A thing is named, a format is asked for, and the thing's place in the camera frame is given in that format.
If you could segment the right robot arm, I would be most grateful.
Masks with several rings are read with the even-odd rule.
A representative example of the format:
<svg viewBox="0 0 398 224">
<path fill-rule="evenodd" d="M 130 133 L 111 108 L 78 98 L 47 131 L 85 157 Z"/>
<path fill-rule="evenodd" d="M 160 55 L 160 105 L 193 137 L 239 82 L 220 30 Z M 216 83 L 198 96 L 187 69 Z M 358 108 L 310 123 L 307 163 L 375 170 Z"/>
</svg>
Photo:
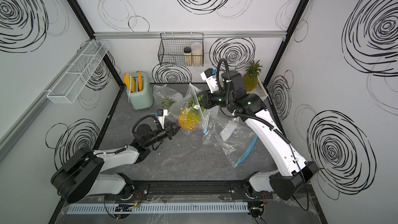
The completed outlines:
<svg viewBox="0 0 398 224">
<path fill-rule="evenodd" d="M 204 108 L 225 107 L 233 117 L 244 121 L 262 141 L 277 166 L 275 172 L 259 172 L 251 176 L 251 189 L 274 192 L 283 200 L 289 200 L 301 189 L 306 189 L 319 167 L 293 148 L 273 122 L 264 101 L 256 94 L 247 93 L 242 75 L 230 70 L 226 59 L 221 59 L 216 69 L 205 70 L 201 78 L 209 88 L 199 94 Z"/>
</svg>

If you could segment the zip-top bag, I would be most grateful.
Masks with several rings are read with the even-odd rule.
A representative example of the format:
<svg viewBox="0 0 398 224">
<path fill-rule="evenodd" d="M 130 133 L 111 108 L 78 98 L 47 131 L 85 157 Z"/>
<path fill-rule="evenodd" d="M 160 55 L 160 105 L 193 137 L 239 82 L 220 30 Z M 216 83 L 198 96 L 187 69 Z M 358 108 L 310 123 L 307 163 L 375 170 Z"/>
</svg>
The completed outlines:
<svg viewBox="0 0 398 224">
<path fill-rule="evenodd" d="M 185 135 L 195 131 L 207 132 L 209 112 L 204 108 L 202 92 L 193 84 L 188 84 L 186 95 L 173 106 L 173 116 Z"/>
<path fill-rule="evenodd" d="M 218 143 L 233 168 L 239 167 L 250 155 L 258 139 L 248 126 L 232 120 L 216 121 L 214 131 Z"/>
<path fill-rule="evenodd" d="M 228 118 L 223 115 L 210 114 L 207 131 L 203 136 L 204 145 L 232 145 L 247 142 L 253 136 L 238 118 Z"/>
<path fill-rule="evenodd" d="M 162 109 L 161 101 L 165 97 L 173 99 L 175 101 L 175 103 L 183 100 L 183 96 L 181 93 L 168 87 L 167 85 L 163 85 L 163 86 L 154 85 L 153 86 L 153 98 L 154 98 L 156 105 L 161 109 Z"/>
</svg>

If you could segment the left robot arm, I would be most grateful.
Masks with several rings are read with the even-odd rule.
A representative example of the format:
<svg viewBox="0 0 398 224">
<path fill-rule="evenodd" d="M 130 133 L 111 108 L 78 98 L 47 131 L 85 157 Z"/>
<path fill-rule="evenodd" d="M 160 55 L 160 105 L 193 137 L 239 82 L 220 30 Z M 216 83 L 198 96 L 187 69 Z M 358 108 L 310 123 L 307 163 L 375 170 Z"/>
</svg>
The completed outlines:
<svg viewBox="0 0 398 224">
<path fill-rule="evenodd" d="M 83 147 L 53 174 L 50 182 L 69 204 L 94 195 L 114 195 L 122 201 L 134 197 L 142 200 L 142 193 L 135 189 L 128 176 L 123 173 L 108 175 L 104 171 L 142 162 L 179 130 L 180 126 L 174 122 L 146 115 L 133 126 L 131 144 L 110 150 Z"/>
</svg>

